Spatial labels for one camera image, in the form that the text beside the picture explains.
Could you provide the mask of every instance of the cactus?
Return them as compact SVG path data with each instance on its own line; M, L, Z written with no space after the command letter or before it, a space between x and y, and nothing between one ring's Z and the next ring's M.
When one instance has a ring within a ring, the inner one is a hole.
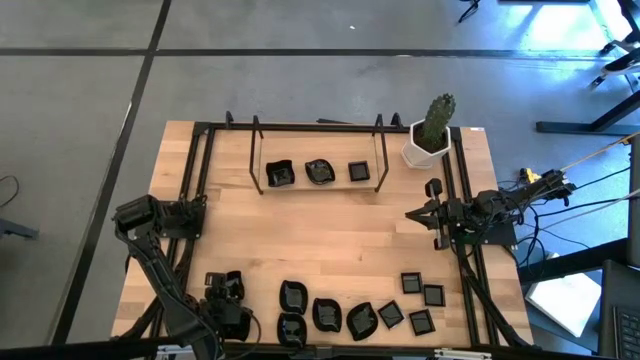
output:
M456 100L451 94L438 96L424 118L424 122L414 134L414 142L422 149L435 153L447 144L444 137L445 127L456 111Z

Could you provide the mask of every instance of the concrete floor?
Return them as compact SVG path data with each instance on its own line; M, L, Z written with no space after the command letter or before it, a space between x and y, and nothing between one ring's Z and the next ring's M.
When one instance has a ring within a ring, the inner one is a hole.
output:
M0 47L146 47L160 0L3 1ZM494 0L463 24L468 6L450 0L284 2L184 0L172 5L162 48L428 48L597 50L606 43L588 5L517 5ZM603 8L616 16L618 10ZM606 28L617 36L624 28ZM0 57L0 177L16 175L20 195L0 216L40 229L38 241L0 242L0 348L39 345L50 322L125 116L142 59ZM109 214L146 193L167 120L312 122L319 117L405 124L430 101L456 96L453 125L487 129L500 180L523 166L558 168L613 141L538 134L539 120L592 121L631 94L624 78L586 86L601 61L383 57L156 58ZM635 123L637 116L625 119ZM576 184L628 166L618 147L569 171ZM622 174L576 193L573 204L624 195ZM10 184L0 183L0 196ZM561 205L549 204L540 211ZM624 236L623 204L555 231L589 245ZM529 229L519 230L528 233ZM126 249L102 236L70 341L109 336L124 279ZM541 235L561 254L579 247ZM545 348L580 352L537 329Z

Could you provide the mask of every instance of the white pot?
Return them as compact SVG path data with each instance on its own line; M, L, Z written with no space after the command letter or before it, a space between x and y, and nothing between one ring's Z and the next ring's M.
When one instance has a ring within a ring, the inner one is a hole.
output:
M451 149L451 130L449 129L448 126L446 127L447 146L445 146L442 150L432 154L424 150L420 146L416 145L416 143L413 142L413 130L417 125L422 124L423 122L424 122L424 119L411 124L409 139L407 140L407 142L404 144L404 147L402 148L402 158L404 159L404 162L407 163L407 166L412 169L425 170L425 169L431 168L434 164L440 161L440 158L444 154L449 152L449 149Z

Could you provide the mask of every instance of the black desk leg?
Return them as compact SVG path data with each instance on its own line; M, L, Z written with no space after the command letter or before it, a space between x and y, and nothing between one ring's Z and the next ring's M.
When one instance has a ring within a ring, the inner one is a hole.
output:
M26 239L35 239L38 236L38 231L8 220L0 219L0 237L4 234L15 234Z
M544 263L540 261L529 266L529 268L526 266L519 267L518 277L521 285L529 285L534 282L598 269L608 259L620 264L626 264L626 252L627 239L624 238L591 249L546 260Z
M557 134L627 136L640 131L640 126L614 124L635 111L638 107L640 107L640 91L624 99L620 104L616 105L592 123L538 121L536 123L536 130L542 133Z

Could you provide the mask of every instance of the wooden table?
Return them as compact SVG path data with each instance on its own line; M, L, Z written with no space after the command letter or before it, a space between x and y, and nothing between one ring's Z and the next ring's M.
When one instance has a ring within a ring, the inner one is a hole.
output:
M167 123L149 191L159 199L178 198L193 124ZM461 130L472 192L496 188L484 130ZM294 131L264 134L265 138L353 136L353 133ZM424 184L429 179L444 179L442 165L439 163L429 171L409 169L400 155L406 138L406 134L386 134L389 173L379 193L351 189L275 191L261 196L248 172L251 131L217 130L207 175L208 209L202 237L195 247L188 292L197 299L204 296L207 272L241 270L246 287L243 305L253 309L262 323L263 343L278 343L275 332L281 312L278 292L283 280L295 280L304 283L309 291L309 306L304 315L308 344L469 346L454 254L450 250L434 250L435 232L404 217L406 211L421 207L427 200ZM196 164L201 161L204 137L201 142ZM309 160L318 157L312 148L296 151L298 155L307 153ZM456 164L455 151L450 156L451 163ZM457 166L452 167L456 193L462 194ZM191 189L195 188L197 168ZM519 335L532 341L513 259L500 246L483 249L492 298ZM354 342L344 317L362 302L371 302L377 310L396 300L405 316L424 308L421 295L402 294L402 272L421 272L424 283L444 285L447 306L429 308L436 331L416 337L408 319L391 330L380 321L371 337ZM323 333L315 328L311 304L316 297L338 301L343 313L340 333ZM142 270L132 261L112 334L128 330L153 298ZM475 300L480 339L488 343L482 307ZM252 325L247 341L255 338L256 329Z

